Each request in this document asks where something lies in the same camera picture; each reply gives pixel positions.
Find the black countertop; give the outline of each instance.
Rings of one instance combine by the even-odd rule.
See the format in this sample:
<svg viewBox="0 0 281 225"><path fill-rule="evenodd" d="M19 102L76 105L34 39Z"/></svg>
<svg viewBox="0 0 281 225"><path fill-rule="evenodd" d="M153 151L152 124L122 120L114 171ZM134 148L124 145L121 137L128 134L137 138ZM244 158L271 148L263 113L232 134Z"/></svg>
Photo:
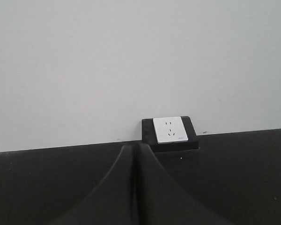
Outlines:
<svg viewBox="0 0 281 225"><path fill-rule="evenodd" d="M200 150L156 154L172 178L234 224L281 225L281 129L199 139ZM63 214L95 187L124 144L0 153L0 225L44 225Z"/></svg>

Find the black outlet box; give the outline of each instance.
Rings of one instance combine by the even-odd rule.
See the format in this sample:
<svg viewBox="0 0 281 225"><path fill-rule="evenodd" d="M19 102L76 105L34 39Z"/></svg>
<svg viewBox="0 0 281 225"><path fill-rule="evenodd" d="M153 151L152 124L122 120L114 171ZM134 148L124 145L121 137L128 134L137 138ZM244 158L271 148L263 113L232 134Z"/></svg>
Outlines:
<svg viewBox="0 0 281 225"><path fill-rule="evenodd" d="M199 149L199 139L188 116L181 116L188 137L187 142L161 143L157 142L153 118L141 120L141 139L150 145L153 152L185 151Z"/></svg>

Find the black curved object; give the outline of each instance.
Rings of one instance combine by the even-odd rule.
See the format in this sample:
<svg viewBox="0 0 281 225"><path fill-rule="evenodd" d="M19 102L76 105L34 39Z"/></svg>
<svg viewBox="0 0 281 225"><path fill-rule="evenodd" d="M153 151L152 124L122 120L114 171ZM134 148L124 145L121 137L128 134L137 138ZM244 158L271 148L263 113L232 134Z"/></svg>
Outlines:
<svg viewBox="0 0 281 225"><path fill-rule="evenodd" d="M132 224L133 149L123 146L101 182L70 211L48 225Z"/></svg>
<svg viewBox="0 0 281 225"><path fill-rule="evenodd" d="M137 200L144 225L232 225L186 193L147 144L137 151Z"/></svg>

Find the white electrical outlet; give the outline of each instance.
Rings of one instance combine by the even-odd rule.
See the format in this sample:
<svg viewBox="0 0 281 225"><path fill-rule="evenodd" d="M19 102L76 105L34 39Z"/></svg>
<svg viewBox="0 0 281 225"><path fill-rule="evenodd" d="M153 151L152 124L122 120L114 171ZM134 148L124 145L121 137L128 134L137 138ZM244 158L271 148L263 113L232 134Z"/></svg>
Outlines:
<svg viewBox="0 0 281 225"><path fill-rule="evenodd" d="M180 116L153 118L157 142L186 142L188 137Z"/></svg>

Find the outlet faceplate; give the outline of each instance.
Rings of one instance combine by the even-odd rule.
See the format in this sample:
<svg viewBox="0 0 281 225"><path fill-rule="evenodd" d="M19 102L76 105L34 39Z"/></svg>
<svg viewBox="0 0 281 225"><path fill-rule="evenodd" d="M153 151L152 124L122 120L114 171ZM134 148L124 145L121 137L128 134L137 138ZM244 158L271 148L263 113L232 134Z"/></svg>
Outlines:
<svg viewBox="0 0 281 225"><path fill-rule="evenodd" d="M180 116L153 118L157 142L186 142L188 137Z"/></svg>

